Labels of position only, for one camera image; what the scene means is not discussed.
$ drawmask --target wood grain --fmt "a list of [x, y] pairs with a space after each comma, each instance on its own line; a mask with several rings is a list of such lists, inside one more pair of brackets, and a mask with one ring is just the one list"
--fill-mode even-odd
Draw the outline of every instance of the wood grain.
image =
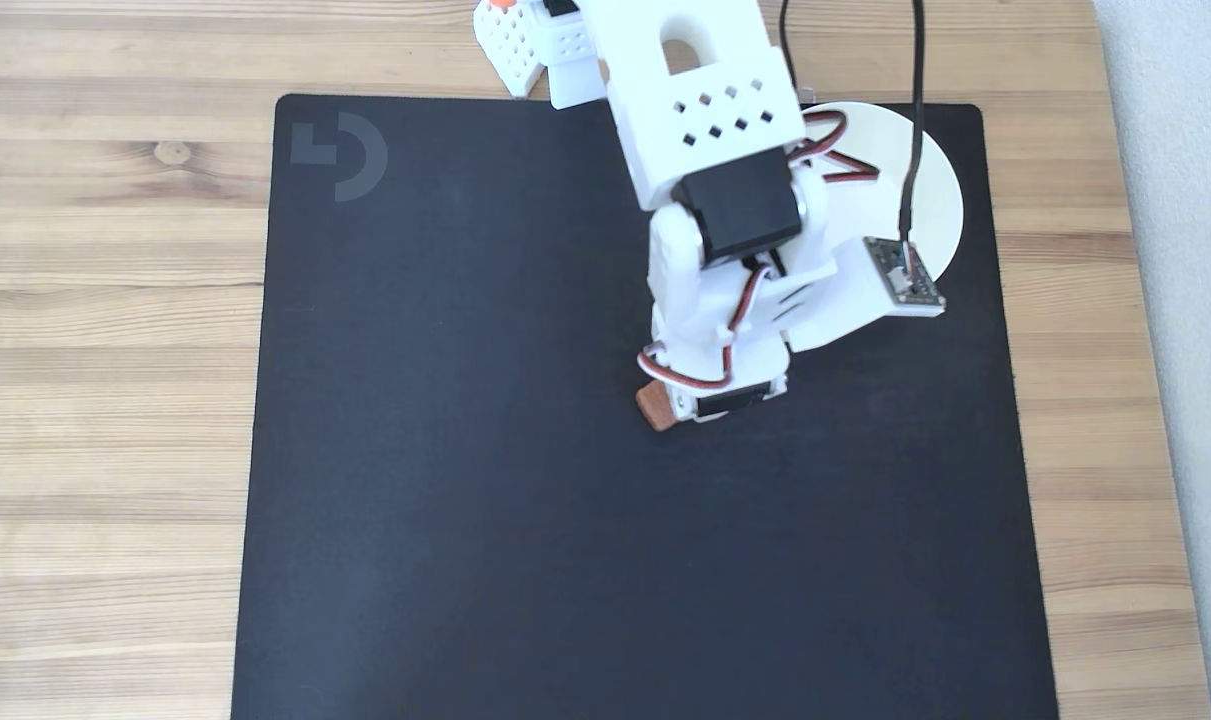
[[[803, 82], [906, 99], [907, 2], [792, 5]], [[929, 8], [931, 99], [985, 110], [1063, 716], [1207, 718], [1094, 10]], [[469, 13], [0, 0], [0, 719], [226, 716], [272, 103], [501, 96]]]

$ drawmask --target white robotic arm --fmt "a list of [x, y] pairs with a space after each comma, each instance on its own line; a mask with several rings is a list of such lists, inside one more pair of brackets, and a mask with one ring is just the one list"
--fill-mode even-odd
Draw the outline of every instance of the white robotic arm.
[[[756, 0], [481, 0], [474, 28], [513, 96], [546, 67], [556, 108], [609, 99], [654, 211], [654, 342], [637, 357], [654, 382], [637, 401], [656, 430], [777, 397], [793, 351], [943, 312], [928, 269], [942, 273], [962, 231], [947, 159], [928, 143], [912, 231], [924, 261], [878, 240], [894, 237], [911, 123], [860, 104], [802, 114]], [[672, 74], [668, 40], [698, 68]], [[897, 154], [876, 167], [855, 150]]]

